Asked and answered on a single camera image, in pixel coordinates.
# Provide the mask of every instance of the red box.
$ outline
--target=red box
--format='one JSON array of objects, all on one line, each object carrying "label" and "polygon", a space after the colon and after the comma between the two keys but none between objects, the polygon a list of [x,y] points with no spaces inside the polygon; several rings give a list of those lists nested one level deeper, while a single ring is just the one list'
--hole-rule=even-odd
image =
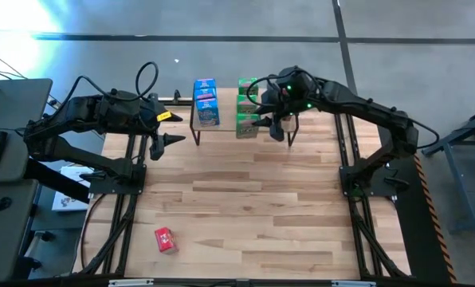
[{"label": "red box", "polygon": [[163,254],[173,254],[176,253],[179,249],[175,244],[174,236],[172,231],[166,227],[162,227],[155,231],[156,241],[158,242],[159,252]]}]

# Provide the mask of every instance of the white paper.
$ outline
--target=white paper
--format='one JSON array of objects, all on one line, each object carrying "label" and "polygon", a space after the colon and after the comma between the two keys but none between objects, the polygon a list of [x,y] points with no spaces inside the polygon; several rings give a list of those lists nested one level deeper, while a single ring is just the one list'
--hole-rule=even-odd
[{"label": "white paper", "polygon": [[[80,175],[91,174],[92,169],[88,167],[62,167],[61,174],[77,181],[86,187],[90,187],[88,181],[83,180]],[[52,210],[53,211],[74,211],[74,210],[87,210],[88,204],[79,202],[78,200],[71,199],[69,196],[62,194],[61,192],[55,192],[55,198],[53,199]]]}]

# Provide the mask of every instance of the green box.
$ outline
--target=green box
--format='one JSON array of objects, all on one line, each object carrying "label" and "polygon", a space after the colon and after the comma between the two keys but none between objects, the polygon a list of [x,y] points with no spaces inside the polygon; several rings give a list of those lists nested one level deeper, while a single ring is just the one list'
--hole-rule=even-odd
[{"label": "green box", "polygon": [[236,115],[236,139],[253,139],[257,137],[259,127],[252,124],[261,118],[259,115]]},{"label": "green box", "polygon": [[[256,95],[250,95],[250,98],[252,100],[257,102],[257,96]],[[244,113],[244,114],[253,114],[255,110],[257,109],[257,106],[252,103],[246,95],[237,95],[237,113]]]},{"label": "green box", "polygon": [[[239,86],[237,88],[238,93],[240,95],[246,95],[246,90],[256,80],[257,78],[239,78]],[[258,94],[259,94],[259,85],[254,85],[252,89],[250,89],[250,95],[258,95]]]}]

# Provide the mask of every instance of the concrete floor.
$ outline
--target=concrete floor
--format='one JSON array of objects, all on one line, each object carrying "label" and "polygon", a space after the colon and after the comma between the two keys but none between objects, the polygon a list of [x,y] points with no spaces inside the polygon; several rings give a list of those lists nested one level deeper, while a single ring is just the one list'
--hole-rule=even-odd
[{"label": "concrete floor", "polygon": [[[403,109],[442,136],[475,113],[475,45],[452,44],[456,43],[452,39],[475,39],[475,0],[335,3],[340,4],[348,37],[390,43],[395,42],[391,38],[449,39],[444,45],[349,44],[361,97]],[[59,100],[81,74],[107,90],[133,91],[136,71],[146,61],[159,64],[154,90],[162,96],[172,95],[175,89],[189,95],[195,78],[216,77],[219,86],[232,87],[238,77],[265,76],[289,65],[346,82],[340,44],[334,40],[339,34],[332,0],[21,0],[13,2],[16,12],[8,6],[8,1],[0,0],[0,29],[82,36],[295,37],[290,42],[253,37],[237,42],[36,41],[26,33],[1,36],[0,57],[28,77],[52,78],[52,96]],[[0,69],[8,70],[1,63]],[[143,75],[144,86],[150,75]],[[94,93],[82,85],[77,95]],[[421,131],[420,143],[432,139]],[[94,151],[102,147],[102,141],[91,134],[69,135],[69,140]],[[436,154],[430,159],[422,156],[422,163],[457,279],[475,284],[475,231],[447,231],[462,217],[462,205],[446,160]]]}]

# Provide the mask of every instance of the orange and black striped tape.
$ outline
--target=orange and black striped tape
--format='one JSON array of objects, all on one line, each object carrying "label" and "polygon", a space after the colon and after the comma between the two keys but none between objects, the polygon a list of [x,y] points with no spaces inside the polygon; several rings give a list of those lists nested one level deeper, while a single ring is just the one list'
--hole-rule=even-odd
[{"label": "orange and black striped tape", "polygon": [[438,236],[439,246],[442,248],[443,258],[446,262],[446,269],[448,270],[450,281],[452,283],[457,283],[457,278],[455,277],[455,272],[453,271],[452,262],[450,260],[450,255],[446,249],[445,239],[443,238],[442,228],[438,221],[438,216],[436,215],[436,210],[434,209],[434,204],[432,203],[432,198],[429,193],[429,187],[427,187],[426,176],[423,173],[422,164],[417,155],[414,155],[414,165],[418,171],[418,176],[420,177],[420,182],[422,183],[423,193],[426,196],[427,204],[429,205],[430,217],[432,218],[432,223],[434,224],[434,229],[436,230],[436,235]]}]

